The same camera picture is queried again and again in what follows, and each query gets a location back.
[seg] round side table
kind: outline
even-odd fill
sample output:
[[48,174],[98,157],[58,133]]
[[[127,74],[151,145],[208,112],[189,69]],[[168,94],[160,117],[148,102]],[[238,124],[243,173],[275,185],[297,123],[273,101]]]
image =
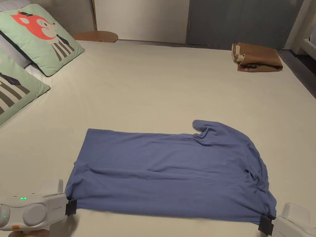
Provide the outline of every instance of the round side table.
[[73,35],[75,40],[115,43],[118,35],[109,31],[89,31]]

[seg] mattress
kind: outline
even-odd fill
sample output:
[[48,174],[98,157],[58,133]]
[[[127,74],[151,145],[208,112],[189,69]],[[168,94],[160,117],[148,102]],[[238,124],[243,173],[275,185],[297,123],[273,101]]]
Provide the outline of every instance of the mattress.
[[[230,51],[80,44],[86,51],[54,76],[36,75],[51,90],[0,127],[0,196],[36,192],[47,179],[66,184],[88,128],[195,133],[191,123],[201,119],[249,136],[267,165],[277,213],[293,202],[316,226],[316,100],[285,64],[281,72],[245,73]],[[251,223],[90,210],[66,222],[51,227],[53,237],[260,235]]]

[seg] bed frame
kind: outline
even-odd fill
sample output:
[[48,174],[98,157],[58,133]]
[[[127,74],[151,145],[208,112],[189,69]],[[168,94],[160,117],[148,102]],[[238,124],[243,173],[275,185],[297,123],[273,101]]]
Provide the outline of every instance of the bed frame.
[[316,46],[309,41],[315,26],[316,1],[304,0],[285,49],[291,49],[295,54],[308,54],[316,60]]

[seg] striped pattern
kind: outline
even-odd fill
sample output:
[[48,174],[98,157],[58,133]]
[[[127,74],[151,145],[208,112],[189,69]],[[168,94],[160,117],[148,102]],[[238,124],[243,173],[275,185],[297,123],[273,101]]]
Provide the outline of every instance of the striped pattern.
[[75,51],[70,45],[65,44],[64,42],[58,40],[58,43],[51,44],[55,53],[59,59],[59,61],[63,60],[65,57],[70,55],[73,51]]
[[22,85],[11,85],[8,81],[0,77],[0,114],[17,103],[25,95],[30,93]]

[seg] gray wall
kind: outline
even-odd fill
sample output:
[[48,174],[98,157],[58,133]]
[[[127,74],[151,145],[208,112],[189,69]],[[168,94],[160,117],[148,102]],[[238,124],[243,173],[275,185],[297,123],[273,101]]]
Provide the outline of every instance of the gray wall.
[[94,30],[90,0],[30,0],[48,11],[69,34]]
[[245,42],[284,47],[303,0],[191,0],[187,42],[231,49]]

